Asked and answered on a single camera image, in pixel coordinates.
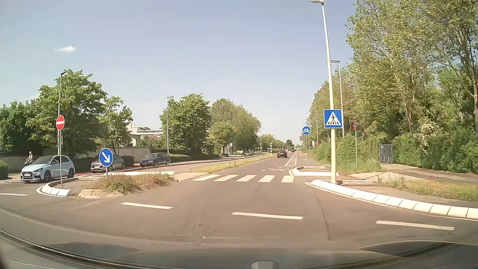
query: building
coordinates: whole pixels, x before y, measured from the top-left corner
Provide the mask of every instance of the building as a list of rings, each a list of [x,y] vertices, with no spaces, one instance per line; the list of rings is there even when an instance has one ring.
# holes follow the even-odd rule
[[[134,123],[130,123],[128,130],[130,131],[132,146],[136,146],[136,142],[140,139],[158,139],[164,134],[163,128],[151,129],[146,126],[136,126]]]

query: blue sky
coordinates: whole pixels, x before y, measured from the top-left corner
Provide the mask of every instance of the blue sky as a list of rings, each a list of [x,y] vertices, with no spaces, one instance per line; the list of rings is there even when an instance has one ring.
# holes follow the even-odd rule
[[[342,63],[352,56],[353,2],[326,1],[331,57]],[[0,104],[82,69],[122,97],[138,125],[161,126],[166,96],[203,93],[242,104],[260,134],[298,144],[327,80],[322,10],[308,0],[7,0],[0,25]]]

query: pedestrian crossing sign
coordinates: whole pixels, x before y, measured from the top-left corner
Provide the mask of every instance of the pedestrian crossing sign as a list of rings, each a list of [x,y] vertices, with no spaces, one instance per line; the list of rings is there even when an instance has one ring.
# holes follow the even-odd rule
[[[342,128],[342,110],[341,109],[324,109],[324,128],[334,129]]]

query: red circular sign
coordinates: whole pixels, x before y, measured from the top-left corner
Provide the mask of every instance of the red circular sign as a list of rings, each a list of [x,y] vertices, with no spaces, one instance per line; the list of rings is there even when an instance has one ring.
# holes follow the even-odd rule
[[[59,115],[56,119],[56,128],[62,130],[65,125],[65,118],[62,115]]]

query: person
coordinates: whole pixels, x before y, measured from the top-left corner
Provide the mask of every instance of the person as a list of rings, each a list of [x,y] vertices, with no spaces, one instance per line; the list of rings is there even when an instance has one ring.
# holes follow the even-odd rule
[[[28,153],[28,158],[26,159],[25,164],[28,164],[28,165],[29,165],[29,164],[31,164],[32,162],[33,162],[33,154],[32,154],[32,152],[30,151],[30,152]]]

